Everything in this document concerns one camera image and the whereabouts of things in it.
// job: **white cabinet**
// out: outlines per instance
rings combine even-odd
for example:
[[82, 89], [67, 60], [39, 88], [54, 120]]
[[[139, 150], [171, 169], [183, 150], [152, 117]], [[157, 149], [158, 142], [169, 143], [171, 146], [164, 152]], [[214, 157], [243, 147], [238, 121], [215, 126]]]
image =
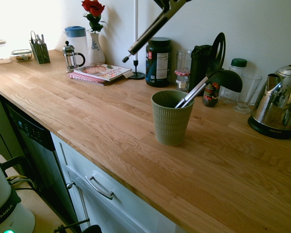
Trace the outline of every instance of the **white cabinet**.
[[103, 233], [185, 233], [63, 140], [52, 138], [65, 181], [73, 183], [69, 192], [79, 221], [90, 218]]

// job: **red gingham lid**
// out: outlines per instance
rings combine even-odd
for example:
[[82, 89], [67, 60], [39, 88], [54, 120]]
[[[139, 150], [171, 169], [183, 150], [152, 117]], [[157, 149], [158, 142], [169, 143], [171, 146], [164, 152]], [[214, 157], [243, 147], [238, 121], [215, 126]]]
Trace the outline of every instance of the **red gingham lid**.
[[175, 70], [175, 74], [179, 75], [179, 76], [188, 76], [190, 75], [190, 71], [180, 71], [180, 70]]

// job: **black candlestick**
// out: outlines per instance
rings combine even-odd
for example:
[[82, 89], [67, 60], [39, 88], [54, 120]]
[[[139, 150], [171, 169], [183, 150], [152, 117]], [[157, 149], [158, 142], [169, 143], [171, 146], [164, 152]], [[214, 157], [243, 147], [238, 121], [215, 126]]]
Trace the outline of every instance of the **black candlestick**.
[[137, 72], [138, 60], [134, 60], [135, 72], [133, 76], [130, 76], [130, 79], [144, 79], [146, 75], [141, 72]]

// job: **black thermos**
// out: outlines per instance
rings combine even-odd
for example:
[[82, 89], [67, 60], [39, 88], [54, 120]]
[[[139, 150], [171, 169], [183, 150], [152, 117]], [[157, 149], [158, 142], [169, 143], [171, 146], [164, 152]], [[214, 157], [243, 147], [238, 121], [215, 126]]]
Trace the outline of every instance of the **black thermos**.
[[206, 76], [211, 47], [211, 45], [195, 46], [191, 53], [189, 92]]

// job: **green leaves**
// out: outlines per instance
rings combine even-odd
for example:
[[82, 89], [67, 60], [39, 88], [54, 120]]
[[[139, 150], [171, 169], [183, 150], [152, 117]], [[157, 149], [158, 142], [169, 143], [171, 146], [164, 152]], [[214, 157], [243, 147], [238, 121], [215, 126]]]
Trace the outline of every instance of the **green leaves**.
[[101, 29], [103, 28], [103, 25], [99, 24], [101, 15], [94, 17], [92, 14], [87, 14], [86, 18], [89, 20], [89, 25], [92, 28], [92, 32], [100, 32]]

